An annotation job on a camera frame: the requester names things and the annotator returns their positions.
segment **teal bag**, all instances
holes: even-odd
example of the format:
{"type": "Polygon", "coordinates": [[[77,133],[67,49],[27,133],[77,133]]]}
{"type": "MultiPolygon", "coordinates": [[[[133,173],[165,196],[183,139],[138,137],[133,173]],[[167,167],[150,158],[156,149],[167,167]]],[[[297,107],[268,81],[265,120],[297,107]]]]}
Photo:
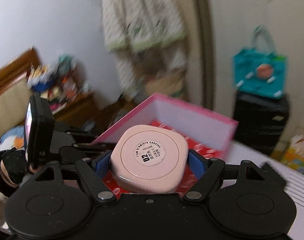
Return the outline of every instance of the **teal bag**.
{"type": "Polygon", "coordinates": [[[268,98],[279,99],[283,96],[286,78],[287,58],[276,54],[274,41],[263,26],[255,29],[252,38],[252,49],[244,48],[234,56],[235,86],[239,91],[268,98]],[[258,37],[262,36],[269,46],[271,53],[257,50],[258,37]],[[262,79],[264,73],[273,74],[262,79]]]}

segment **screw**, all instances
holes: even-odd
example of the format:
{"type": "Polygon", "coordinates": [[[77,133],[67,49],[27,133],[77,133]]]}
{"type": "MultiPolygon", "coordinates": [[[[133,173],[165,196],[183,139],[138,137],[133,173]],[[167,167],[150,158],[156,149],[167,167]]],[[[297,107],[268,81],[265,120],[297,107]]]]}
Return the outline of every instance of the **screw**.
{"type": "Polygon", "coordinates": [[[114,197],[114,194],[110,191],[102,191],[99,194],[97,194],[97,197],[101,200],[109,200],[112,197],[114,197]]]}
{"type": "Polygon", "coordinates": [[[189,199],[200,199],[202,197],[202,194],[198,191],[190,191],[186,193],[186,197],[189,199]]]}

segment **clothing pile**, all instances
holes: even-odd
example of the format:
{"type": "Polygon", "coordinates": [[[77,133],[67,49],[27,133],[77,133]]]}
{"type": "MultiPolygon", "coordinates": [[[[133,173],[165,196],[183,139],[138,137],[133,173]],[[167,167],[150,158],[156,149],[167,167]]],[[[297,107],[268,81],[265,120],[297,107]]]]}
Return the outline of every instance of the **clothing pile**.
{"type": "Polygon", "coordinates": [[[102,6],[105,45],[116,55],[127,96],[140,93],[144,72],[156,77],[184,72],[186,32],[174,0],[102,0],[102,6]]]}

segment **black suitcase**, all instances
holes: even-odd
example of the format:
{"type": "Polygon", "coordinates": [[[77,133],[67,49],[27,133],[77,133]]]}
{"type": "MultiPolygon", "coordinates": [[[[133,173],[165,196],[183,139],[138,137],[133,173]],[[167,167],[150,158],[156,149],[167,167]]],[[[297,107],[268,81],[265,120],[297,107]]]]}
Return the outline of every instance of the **black suitcase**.
{"type": "Polygon", "coordinates": [[[270,155],[289,119],[287,95],[275,100],[237,92],[233,119],[239,122],[235,140],[270,155]]]}

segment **camera screen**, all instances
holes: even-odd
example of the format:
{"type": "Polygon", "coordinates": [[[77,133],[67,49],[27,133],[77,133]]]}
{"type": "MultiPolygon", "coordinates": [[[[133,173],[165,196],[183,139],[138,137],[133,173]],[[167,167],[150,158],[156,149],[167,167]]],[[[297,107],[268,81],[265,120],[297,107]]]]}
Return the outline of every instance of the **camera screen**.
{"type": "Polygon", "coordinates": [[[28,144],[29,139],[29,133],[31,131],[31,125],[32,125],[32,112],[31,112],[31,104],[28,104],[27,107],[27,114],[26,114],[26,120],[25,120],[25,138],[26,142],[28,144]]]}

